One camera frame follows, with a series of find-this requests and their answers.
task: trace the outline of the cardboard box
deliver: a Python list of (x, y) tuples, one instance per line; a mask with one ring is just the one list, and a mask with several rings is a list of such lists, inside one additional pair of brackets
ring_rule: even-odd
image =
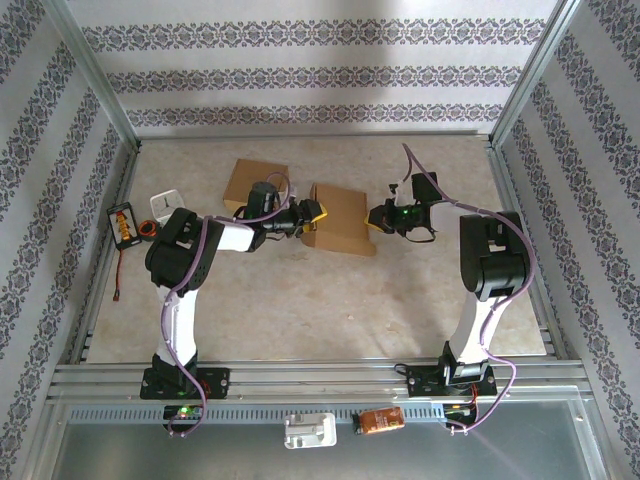
[(309, 197), (320, 202), (327, 216), (315, 224), (312, 232), (303, 233), (302, 243), (331, 252), (372, 257), (376, 246), (369, 241), (367, 194), (332, 185), (314, 184)]
[[(235, 213), (238, 208), (246, 206), (253, 184), (266, 181), (269, 174), (273, 172), (289, 176), (289, 169), (286, 165), (239, 158), (222, 196), (222, 201), (229, 212)], [(278, 191), (284, 192), (286, 190), (286, 183), (281, 176), (274, 176), (271, 183), (278, 187)]]

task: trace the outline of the white bracket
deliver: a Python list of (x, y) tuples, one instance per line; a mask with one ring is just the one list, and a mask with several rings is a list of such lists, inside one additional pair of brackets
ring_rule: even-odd
[(337, 441), (333, 413), (294, 414), (284, 419), (284, 446), (289, 450), (332, 447)]

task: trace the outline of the metal extrusion bar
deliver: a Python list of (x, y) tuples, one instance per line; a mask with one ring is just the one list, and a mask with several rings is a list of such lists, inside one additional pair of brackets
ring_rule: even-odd
[(587, 464), (591, 478), (607, 478), (604, 457), (598, 448), (597, 442), (593, 441), (596, 436), (591, 422), (588, 421), (585, 402), (580, 399), (569, 400), (568, 405), (578, 442), (580, 443), (580, 448), (585, 457), (585, 463)]
[(71, 13), (71, 8), (67, 1), (42, 0), (42, 5), (67, 47), (69, 47), (89, 86), (98, 97), (100, 105), (105, 109), (109, 119), (116, 127), (120, 138), (128, 144), (131, 151), (137, 152), (140, 139), (136, 135), (129, 117), (127, 117), (120, 105), (113, 87), (107, 80), (107, 76), (102, 71), (102, 67), (93, 50), (87, 43), (73, 13)]
[[(507, 172), (507, 166), (502, 152), (499, 148), (494, 149), (491, 144), (487, 144), (486, 151), (487, 156), (489, 157), (489, 166), (491, 167), (491, 172), (493, 174), (493, 179), (495, 181), (502, 206), (506, 210), (513, 210), (517, 212), (518, 215), (520, 215), (520, 218), (524, 218), (513, 183), (511, 182), (511, 177)], [(560, 327), (556, 322), (553, 309), (551, 308), (549, 293), (547, 292), (540, 275), (536, 275), (534, 278), (534, 282), (529, 288), (529, 297), (531, 298), (531, 304), (536, 314), (536, 318), (539, 322), (544, 322), (544, 326), (548, 329), (548, 335), (551, 337), (551, 343), (553, 344), (553, 353), (559, 359), (568, 359), (569, 353), (564, 345), (562, 334), (560, 333)]]
[[(580, 361), (550, 361), (545, 357), (516, 357), (518, 377), (507, 401), (559, 401), (591, 398), (592, 391)], [(203, 363), (231, 369), (227, 399), (216, 404), (344, 404), (429, 401), (409, 398), (405, 378), (396, 363), (436, 364), (434, 359), (362, 360), (354, 362), (226, 362)], [(146, 365), (60, 365), (53, 376), (47, 403), (67, 405), (180, 404), (180, 401), (141, 400), (140, 383)], [(498, 390), (504, 388), (511, 370), (494, 364)], [(468, 401), (466, 397), (434, 399), (439, 403)], [(480, 401), (490, 402), (486, 397)]]
[[(286, 124), (279, 125), (280, 127), (286, 127)], [(318, 138), (331, 138), (331, 137), (392, 137), (392, 136), (447, 136), (447, 137), (459, 137), (459, 136), (480, 136), (487, 138), (488, 135), (484, 133), (478, 133), (477, 129), (460, 129), (460, 130), (398, 130), (398, 131), (335, 131), (326, 130), (321, 128), (323, 125), (317, 125), (313, 132), (296, 132), (292, 130), (279, 130), (274, 133), (264, 134), (259, 130), (254, 130), (250, 134), (248, 133), (234, 133), (227, 130), (226, 134), (212, 134), (202, 135), (196, 134), (193, 136), (177, 137), (175, 135), (142, 135), (140, 140), (142, 142), (237, 142), (240, 140), (276, 140), (276, 139), (318, 139)]]
[[(157, 425), (166, 421), (162, 405), (74, 405), (70, 410), (72, 425)], [(331, 412), (337, 424), (353, 424), (353, 415), (380, 408), (380, 404), (340, 405), (216, 405), (208, 409), (203, 423), (209, 425), (282, 425), (292, 414)], [(197, 416), (176, 420), (175, 424), (192, 422)], [(404, 408), (406, 423), (442, 422), (442, 404), (422, 402)]]
[(45, 405), (21, 478), (51, 478), (68, 420), (69, 407), (66, 405)]
[[(607, 434), (607, 431), (605, 429), (604, 421), (602, 420), (602, 415), (600, 413), (600, 410), (598, 409), (598, 404), (596, 403), (595, 399), (588, 400), (586, 402), (583, 402), (583, 408), (587, 415), (586, 417), (587, 421), (584, 423), (588, 423), (588, 426), (584, 428), (588, 428), (590, 433), (594, 435), (594, 438), (599, 440), (597, 442), (592, 442), (592, 444), (585, 446), (583, 439), (580, 438), (580, 441), (582, 443), (581, 447), (585, 452), (585, 457), (590, 462), (595, 462), (596, 464), (599, 461), (599, 459), (601, 459), (601, 461), (604, 462), (604, 467), (608, 473), (608, 476), (602, 477), (602, 478), (611, 478), (611, 479), (623, 478), (620, 465), (618, 464), (616, 455), (613, 451), (613, 446), (609, 441), (609, 435)], [(578, 428), (583, 428), (581, 426), (578, 426), (578, 424), (583, 422), (584, 419), (581, 420), (580, 418), (575, 418), (575, 420), (576, 420), (576, 423), (575, 423), (576, 430)], [(579, 436), (584, 435), (584, 432), (577, 432), (577, 433)]]
[[(129, 193), (131, 192), (131, 187), (133, 186), (138, 154), (134, 151), (129, 155), (130, 157), (127, 160), (127, 168), (124, 174), (120, 192), (118, 192), (116, 204), (125, 202), (129, 198)], [(87, 314), (84, 316), (84, 319), (79, 326), (78, 337), (76, 339), (73, 351), (71, 352), (70, 363), (80, 363), (80, 361), (82, 360), (82, 353), (86, 345), (87, 334), (94, 328), (98, 319), (98, 313), (100, 312), (100, 305), (102, 303), (102, 296), (104, 294), (107, 280), (109, 278), (109, 267), (111, 265), (111, 261), (113, 260), (113, 255), (116, 251), (115, 244), (111, 240), (110, 236), (107, 237), (106, 242), (106, 248), (103, 249), (100, 254), (100, 258), (98, 258), (96, 283), (89, 294), (90, 297)]]
[(518, 84), (511, 92), (500, 118), (493, 127), (489, 138), (494, 147), (499, 147), (504, 142), (533, 88), (547, 68), (553, 52), (560, 43), (580, 3), (581, 0), (561, 0), (551, 13), (540, 41), (529, 57)]

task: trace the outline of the orange battery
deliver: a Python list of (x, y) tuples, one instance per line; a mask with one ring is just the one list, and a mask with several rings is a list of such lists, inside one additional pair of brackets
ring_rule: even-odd
[(120, 235), (122, 235), (122, 241), (128, 242), (131, 240), (131, 234), (129, 233), (129, 225), (127, 225), (127, 217), (122, 212), (116, 213), (116, 222), (118, 222), (118, 228), (120, 228)]
[(404, 427), (402, 408), (389, 407), (380, 410), (362, 412), (353, 415), (353, 423), (356, 434), (371, 435), (373, 433), (389, 432)]

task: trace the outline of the patterned wallpaper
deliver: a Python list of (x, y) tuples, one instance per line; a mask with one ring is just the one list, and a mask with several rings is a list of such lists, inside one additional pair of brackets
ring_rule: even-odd
[(640, 0), (584, 2), (503, 145), (624, 478), (640, 478), (639, 33)]
[(555, 0), (70, 5), (138, 134), (157, 137), (489, 133)]
[(37, 0), (0, 0), (0, 479), (20, 478), (128, 152)]

